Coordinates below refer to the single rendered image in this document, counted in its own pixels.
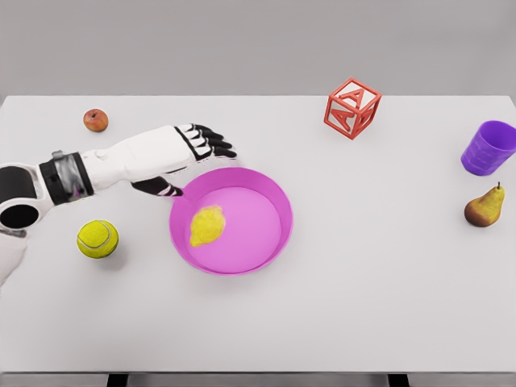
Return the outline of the yellow lemon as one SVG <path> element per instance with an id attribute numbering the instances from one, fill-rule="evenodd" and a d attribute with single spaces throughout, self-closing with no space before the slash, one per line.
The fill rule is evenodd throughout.
<path id="1" fill-rule="evenodd" d="M 226 226 L 226 219 L 221 206 L 201 208 L 190 223 L 190 245 L 198 247 L 218 239 Z"/>

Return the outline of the pink plate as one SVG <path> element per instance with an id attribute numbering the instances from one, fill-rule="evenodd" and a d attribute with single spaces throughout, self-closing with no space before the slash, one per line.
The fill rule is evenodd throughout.
<path id="1" fill-rule="evenodd" d="M 169 233 L 181 257 L 220 276 L 252 273 L 272 262 L 289 241 L 293 211 L 283 189 L 255 170 L 216 169 L 193 179 L 173 199 Z M 214 242 L 194 247 L 190 224 L 208 206 L 222 209 L 226 225 Z"/>

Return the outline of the purple cup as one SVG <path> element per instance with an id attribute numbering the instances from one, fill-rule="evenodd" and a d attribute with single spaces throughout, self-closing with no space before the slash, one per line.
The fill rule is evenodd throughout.
<path id="1" fill-rule="evenodd" d="M 489 120 L 479 126 L 460 161 L 470 173 L 488 176 L 514 153 L 516 127 L 502 121 Z"/>

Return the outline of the yellow tennis ball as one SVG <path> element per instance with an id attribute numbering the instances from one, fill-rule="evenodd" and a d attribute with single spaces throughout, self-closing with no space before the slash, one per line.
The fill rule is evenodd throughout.
<path id="1" fill-rule="evenodd" d="M 119 243 L 116 227 L 106 220 L 85 224 L 77 233 L 77 247 L 89 258 L 101 259 L 115 251 Z"/>

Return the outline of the red apple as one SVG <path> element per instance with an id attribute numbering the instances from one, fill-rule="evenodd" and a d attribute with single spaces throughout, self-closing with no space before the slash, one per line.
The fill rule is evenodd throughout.
<path id="1" fill-rule="evenodd" d="M 93 132 L 101 132 L 107 129 L 109 119 L 106 112 L 100 109 L 91 109 L 84 113 L 83 123 L 85 127 Z"/>

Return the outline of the red letter block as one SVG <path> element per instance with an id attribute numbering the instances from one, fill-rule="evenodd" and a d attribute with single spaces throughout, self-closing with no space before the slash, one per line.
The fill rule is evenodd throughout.
<path id="1" fill-rule="evenodd" d="M 323 122 L 355 139 L 374 120 L 383 94 L 353 77 L 329 94 Z"/>

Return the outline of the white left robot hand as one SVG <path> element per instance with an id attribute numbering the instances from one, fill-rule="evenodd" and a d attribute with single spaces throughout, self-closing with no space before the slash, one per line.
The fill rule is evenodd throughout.
<path id="1" fill-rule="evenodd" d="M 181 188 L 163 176 L 191 169 L 208 159 L 236 160 L 224 136 L 209 127 L 188 123 L 166 125 L 127 140 L 127 167 L 134 189 L 159 197 L 180 197 Z"/>

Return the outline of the brown yellow pear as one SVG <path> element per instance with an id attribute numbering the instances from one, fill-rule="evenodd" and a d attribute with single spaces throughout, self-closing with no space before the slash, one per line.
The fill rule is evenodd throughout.
<path id="1" fill-rule="evenodd" d="M 505 189 L 498 182 L 487 193 L 467 203 L 464 217 L 475 227 L 489 227 L 500 218 L 504 200 Z"/>

